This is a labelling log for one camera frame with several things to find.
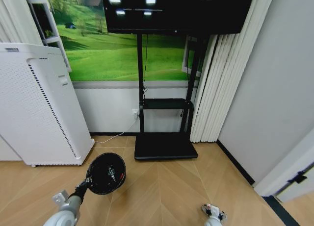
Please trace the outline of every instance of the wall outlet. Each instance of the wall outlet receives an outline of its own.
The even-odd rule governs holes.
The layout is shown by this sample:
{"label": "wall outlet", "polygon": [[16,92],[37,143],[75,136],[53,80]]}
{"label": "wall outlet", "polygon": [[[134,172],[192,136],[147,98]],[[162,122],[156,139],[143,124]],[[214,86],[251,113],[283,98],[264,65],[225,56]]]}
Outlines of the wall outlet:
{"label": "wall outlet", "polygon": [[133,114],[135,120],[137,120],[137,118],[138,118],[138,113],[139,113],[139,109],[138,108],[133,108],[132,109],[132,114]]}
{"label": "wall outlet", "polygon": [[132,109],[132,114],[138,114],[139,113],[139,109],[138,108],[133,108]]}

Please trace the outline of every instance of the grass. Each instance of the grass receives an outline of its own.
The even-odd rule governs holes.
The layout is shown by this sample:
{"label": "grass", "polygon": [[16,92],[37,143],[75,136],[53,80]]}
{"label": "grass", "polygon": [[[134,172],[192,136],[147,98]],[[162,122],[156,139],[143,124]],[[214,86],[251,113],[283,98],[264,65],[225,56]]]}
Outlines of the grass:
{"label": "grass", "polygon": [[[67,14],[56,13],[55,19],[72,69],[71,80],[138,80],[136,35],[107,34],[105,18],[103,33],[99,33],[96,15],[104,15],[102,10],[67,2]],[[84,36],[80,29],[65,28],[67,22],[78,26],[82,20],[86,22]],[[184,37],[149,35],[146,80],[186,80],[181,71],[184,45]]]}

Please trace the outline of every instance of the white air purifier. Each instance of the white air purifier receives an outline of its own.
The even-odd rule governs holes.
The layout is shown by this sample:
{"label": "white air purifier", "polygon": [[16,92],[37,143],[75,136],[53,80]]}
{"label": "white air purifier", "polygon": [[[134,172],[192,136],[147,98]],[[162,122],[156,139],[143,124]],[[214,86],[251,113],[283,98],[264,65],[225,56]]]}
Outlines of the white air purifier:
{"label": "white air purifier", "polygon": [[0,44],[0,136],[28,165],[83,163],[95,141],[58,48]]}

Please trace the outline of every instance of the door frame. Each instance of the door frame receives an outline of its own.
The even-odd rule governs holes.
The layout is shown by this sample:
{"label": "door frame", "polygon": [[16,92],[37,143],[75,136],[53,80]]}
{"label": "door frame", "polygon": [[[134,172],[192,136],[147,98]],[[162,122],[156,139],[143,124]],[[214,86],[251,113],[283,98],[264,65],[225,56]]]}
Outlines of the door frame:
{"label": "door frame", "polygon": [[261,196],[274,195],[289,179],[313,162],[314,128],[255,187]]}

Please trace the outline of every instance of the white cable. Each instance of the white cable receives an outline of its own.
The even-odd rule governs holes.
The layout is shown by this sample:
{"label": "white cable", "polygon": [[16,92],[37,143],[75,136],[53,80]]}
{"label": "white cable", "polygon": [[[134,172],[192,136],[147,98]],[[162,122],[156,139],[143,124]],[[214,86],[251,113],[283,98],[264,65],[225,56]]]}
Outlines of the white cable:
{"label": "white cable", "polygon": [[137,120],[138,120],[138,119],[136,119],[136,120],[133,122],[133,124],[132,124],[126,131],[122,132],[121,134],[117,134],[116,136],[113,136],[113,137],[111,137],[110,139],[108,139],[108,140],[106,140],[106,141],[104,141],[104,142],[95,141],[95,143],[103,144],[103,143],[108,142],[109,140],[111,140],[111,139],[113,139],[113,138],[115,138],[115,137],[117,137],[117,136],[119,136],[119,135],[124,134],[124,133],[127,132],[129,129],[131,129],[131,127],[137,122]]}

